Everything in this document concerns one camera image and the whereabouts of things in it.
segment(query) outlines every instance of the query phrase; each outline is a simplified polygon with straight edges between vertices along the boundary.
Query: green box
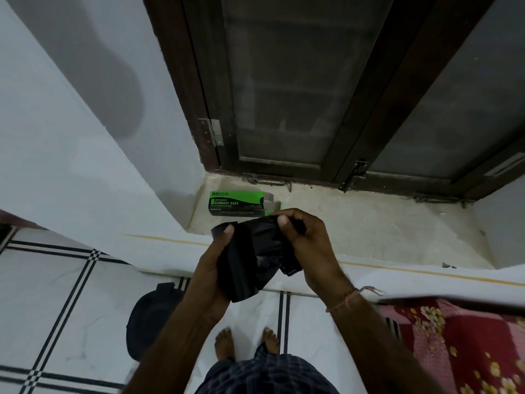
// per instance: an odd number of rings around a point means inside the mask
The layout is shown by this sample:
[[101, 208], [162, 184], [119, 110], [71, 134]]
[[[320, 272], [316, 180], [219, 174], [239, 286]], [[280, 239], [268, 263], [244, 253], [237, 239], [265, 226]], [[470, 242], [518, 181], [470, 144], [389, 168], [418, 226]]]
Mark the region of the green box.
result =
[[280, 202], [263, 191], [211, 191], [208, 210], [212, 215], [230, 217], [262, 217], [279, 210]]

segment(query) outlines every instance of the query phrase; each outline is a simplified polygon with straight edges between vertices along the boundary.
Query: fingernail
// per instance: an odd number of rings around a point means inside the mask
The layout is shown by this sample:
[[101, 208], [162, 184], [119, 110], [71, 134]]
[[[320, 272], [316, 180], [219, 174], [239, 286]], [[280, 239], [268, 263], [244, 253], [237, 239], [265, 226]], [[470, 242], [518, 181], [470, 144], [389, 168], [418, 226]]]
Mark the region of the fingernail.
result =
[[288, 222], [288, 217], [286, 217], [284, 214], [281, 214], [277, 218], [277, 225], [279, 225], [280, 227], [284, 226], [287, 222]]

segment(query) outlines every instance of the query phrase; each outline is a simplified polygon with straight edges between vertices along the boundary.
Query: hand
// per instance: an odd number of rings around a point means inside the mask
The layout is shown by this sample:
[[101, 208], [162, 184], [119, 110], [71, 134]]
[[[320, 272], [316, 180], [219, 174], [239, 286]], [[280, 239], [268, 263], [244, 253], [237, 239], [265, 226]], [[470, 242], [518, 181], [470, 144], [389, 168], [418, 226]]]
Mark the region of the hand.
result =
[[[293, 246], [295, 256], [305, 271], [306, 283], [327, 306], [331, 307], [354, 290], [336, 259], [321, 219], [297, 208], [280, 210], [272, 215], [279, 216], [277, 223]], [[299, 235], [289, 218], [303, 221], [306, 233]]]
[[187, 309], [197, 312], [211, 326], [215, 326], [221, 320], [230, 304], [230, 300], [218, 285], [217, 259], [232, 239], [233, 231], [233, 225], [228, 225], [200, 257], [184, 294], [183, 302]]

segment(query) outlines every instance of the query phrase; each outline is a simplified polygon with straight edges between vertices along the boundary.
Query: glass panel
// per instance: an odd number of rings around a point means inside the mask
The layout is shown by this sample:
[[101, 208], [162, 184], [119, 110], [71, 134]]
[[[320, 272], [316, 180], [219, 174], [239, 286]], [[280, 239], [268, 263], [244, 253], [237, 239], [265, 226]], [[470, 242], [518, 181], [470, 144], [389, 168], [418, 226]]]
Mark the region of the glass panel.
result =
[[392, 0], [223, 0], [239, 153], [320, 164]]
[[449, 178], [525, 122], [525, 0], [496, 0], [371, 170]]

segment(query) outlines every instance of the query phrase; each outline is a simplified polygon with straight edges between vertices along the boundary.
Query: latch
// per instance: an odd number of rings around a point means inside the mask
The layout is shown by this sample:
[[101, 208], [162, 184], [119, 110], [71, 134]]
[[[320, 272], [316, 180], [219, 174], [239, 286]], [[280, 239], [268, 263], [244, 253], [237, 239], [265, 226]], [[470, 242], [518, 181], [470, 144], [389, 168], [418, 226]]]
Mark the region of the latch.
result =
[[354, 186], [358, 180], [366, 178], [367, 170], [368, 170], [368, 162], [364, 159], [357, 160], [355, 162], [352, 172], [348, 176], [348, 179], [345, 181], [343, 185], [339, 187], [339, 189], [343, 192], [346, 192], [349, 189], [351, 189], [351, 187]]
[[224, 146], [223, 132], [220, 130], [220, 121], [216, 118], [200, 118], [199, 120], [205, 121], [208, 125], [208, 130], [212, 136], [213, 146]]

